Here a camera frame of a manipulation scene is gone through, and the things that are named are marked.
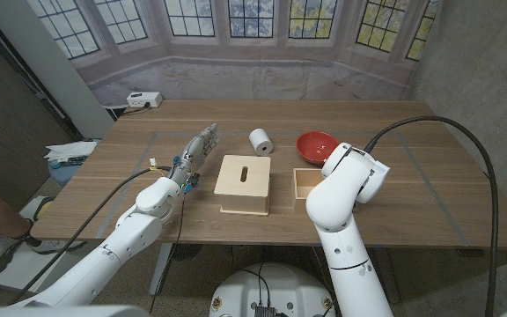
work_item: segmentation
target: red bowl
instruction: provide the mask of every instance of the red bowl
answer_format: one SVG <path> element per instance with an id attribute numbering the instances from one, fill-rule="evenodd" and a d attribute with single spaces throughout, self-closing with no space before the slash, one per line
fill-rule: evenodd
<path id="1" fill-rule="evenodd" d="M 328 133 L 308 131 L 297 139 L 297 151 L 311 164 L 322 165 L 340 143 Z"/>

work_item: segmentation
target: blue object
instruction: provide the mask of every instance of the blue object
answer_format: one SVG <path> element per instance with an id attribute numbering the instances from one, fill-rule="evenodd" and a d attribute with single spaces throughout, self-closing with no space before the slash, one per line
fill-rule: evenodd
<path id="1" fill-rule="evenodd" d="M 56 168 L 60 168 L 60 166 L 62 166 L 62 163 L 58 162 L 57 159 L 53 159 L 50 161 L 50 168 L 56 169 Z"/>

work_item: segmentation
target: wooden table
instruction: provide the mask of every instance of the wooden table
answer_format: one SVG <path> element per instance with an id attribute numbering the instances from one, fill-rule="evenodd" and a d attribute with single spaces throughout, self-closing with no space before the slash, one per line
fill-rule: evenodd
<path id="1" fill-rule="evenodd" d="M 312 245 L 319 243 L 306 214 L 292 210 L 293 167 L 312 167 L 295 148 L 298 135 L 323 130 L 356 147 L 401 119 L 433 114 L 417 101 L 165 100 L 160 108 L 122 117 L 33 228 L 39 239 L 68 239 L 99 203 L 148 158 L 171 165 L 173 156 L 213 122 L 221 143 L 201 168 L 200 187 L 187 194 L 183 243 Z M 268 217 L 223 214 L 214 195 L 226 154 L 254 155 L 248 134 L 264 128 L 274 143 Z M 489 182 L 442 123 L 418 122 L 385 135 L 372 152 L 391 167 L 384 187 L 356 208 L 367 246 L 488 247 Z M 160 176 L 146 173 L 120 190 L 80 238 L 104 239 L 138 192 Z M 164 225 L 175 241 L 180 205 Z M 507 198 L 500 195 L 499 246 L 507 247 Z"/>

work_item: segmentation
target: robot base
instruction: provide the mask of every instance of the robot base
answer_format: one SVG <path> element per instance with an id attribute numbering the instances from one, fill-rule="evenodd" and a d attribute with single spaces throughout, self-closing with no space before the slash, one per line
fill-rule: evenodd
<path id="1" fill-rule="evenodd" d="M 259 273 L 261 264 L 245 269 Z M 332 297 L 316 278 L 302 269 L 283 263 L 263 263 L 261 277 L 268 283 L 271 306 L 263 316 L 321 316 L 331 305 Z M 218 286 L 210 302 L 210 317 L 251 316 L 255 317 L 255 308 L 260 303 L 258 277 L 239 270 Z M 268 292 L 261 281 L 261 303 L 268 306 Z M 327 313 L 335 317 L 334 308 Z"/>

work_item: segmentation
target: wooden box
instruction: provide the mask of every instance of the wooden box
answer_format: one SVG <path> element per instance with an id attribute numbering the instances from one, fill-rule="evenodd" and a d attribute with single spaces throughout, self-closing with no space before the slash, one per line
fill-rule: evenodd
<path id="1" fill-rule="evenodd" d="M 306 213 L 306 197 L 316 185 L 320 184 L 322 170 L 317 168 L 292 169 L 292 208 L 294 213 Z"/>
<path id="2" fill-rule="evenodd" d="M 215 186 L 220 211 L 267 216 L 270 166 L 268 157 L 225 155 Z"/>

